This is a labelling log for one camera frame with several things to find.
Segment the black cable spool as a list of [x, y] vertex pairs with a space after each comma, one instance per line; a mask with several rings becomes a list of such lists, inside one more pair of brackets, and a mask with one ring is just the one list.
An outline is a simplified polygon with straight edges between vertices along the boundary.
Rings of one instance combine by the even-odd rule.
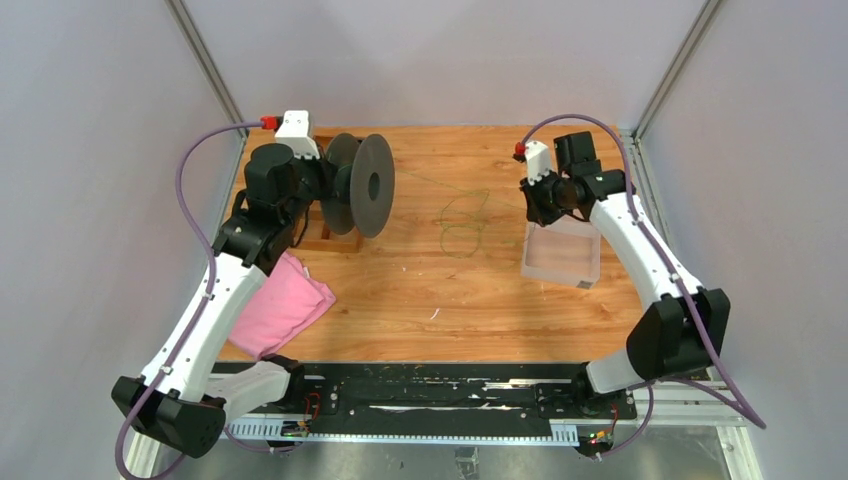
[[378, 236], [391, 214], [395, 164], [387, 139], [350, 133], [332, 138], [324, 160], [335, 168], [331, 194], [321, 201], [326, 225], [337, 235], [356, 229], [366, 238]]

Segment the clear plastic box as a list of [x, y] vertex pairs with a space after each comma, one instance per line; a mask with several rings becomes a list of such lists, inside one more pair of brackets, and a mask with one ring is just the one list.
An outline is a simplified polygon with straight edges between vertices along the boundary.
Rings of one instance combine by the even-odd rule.
[[565, 216], [548, 226], [528, 222], [521, 275], [544, 282], [591, 289], [601, 270], [601, 235], [590, 223]]

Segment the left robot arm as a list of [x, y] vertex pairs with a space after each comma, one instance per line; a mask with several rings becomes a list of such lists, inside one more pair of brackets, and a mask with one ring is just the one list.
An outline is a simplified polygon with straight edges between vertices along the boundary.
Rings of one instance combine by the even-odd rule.
[[275, 353], [221, 382], [208, 377], [238, 317], [292, 246], [296, 222], [313, 202], [336, 197], [341, 161], [314, 141], [305, 149], [283, 141], [252, 152], [230, 218], [215, 240], [201, 240], [207, 270], [177, 326], [138, 376], [121, 376], [112, 388], [123, 432], [200, 458], [254, 409], [273, 404], [293, 413], [304, 405], [304, 366]]

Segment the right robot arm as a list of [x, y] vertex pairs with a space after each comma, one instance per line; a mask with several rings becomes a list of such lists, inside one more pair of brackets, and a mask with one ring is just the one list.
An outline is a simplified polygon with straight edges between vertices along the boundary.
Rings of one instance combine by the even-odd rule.
[[730, 313], [728, 296], [705, 288], [676, 259], [625, 171], [602, 167], [591, 134], [560, 136], [552, 147], [519, 142], [513, 156], [526, 167], [519, 188], [528, 221], [547, 227], [581, 214], [615, 251], [643, 309], [621, 350], [580, 366], [571, 381], [574, 408], [595, 417], [628, 387], [713, 365]]

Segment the wooden compartment tray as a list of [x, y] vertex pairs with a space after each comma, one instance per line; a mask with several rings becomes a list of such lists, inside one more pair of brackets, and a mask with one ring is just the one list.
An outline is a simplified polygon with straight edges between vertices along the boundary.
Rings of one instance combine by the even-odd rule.
[[319, 145], [332, 149], [331, 144], [339, 137], [350, 137], [351, 153], [343, 155], [343, 159], [334, 160], [330, 153], [327, 159], [341, 169], [334, 177], [334, 193], [329, 200], [313, 202], [303, 220], [299, 221], [300, 233], [296, 238], [294, 248], [319, 252], [357, 253], [361, 250], [364, 236], [354, 225], [350, 206], [351, 173], [353, 161], [361, 137], [349, 133], [341, 133], [333, 138], [318, 136]]

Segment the pink cloth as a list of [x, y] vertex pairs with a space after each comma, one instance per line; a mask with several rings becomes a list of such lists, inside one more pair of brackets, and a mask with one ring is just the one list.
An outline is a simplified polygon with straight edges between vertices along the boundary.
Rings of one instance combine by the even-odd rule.
[[239, 316], [228, 336], [236, 348], [259, 360], [280, 350], [336, 303], [330, 288], [285, 253]]

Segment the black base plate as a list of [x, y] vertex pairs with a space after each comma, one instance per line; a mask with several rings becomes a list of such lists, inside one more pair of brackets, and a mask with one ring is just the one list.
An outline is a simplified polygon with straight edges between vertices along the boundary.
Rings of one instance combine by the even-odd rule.
[[570, 400], [568, 363], [308, 363], [300, 395], [244, 417], [282, 418], [306, 433], [545, 435], [554, 424], [604, 429], [637, 416], [619, 396], [586, 414]]

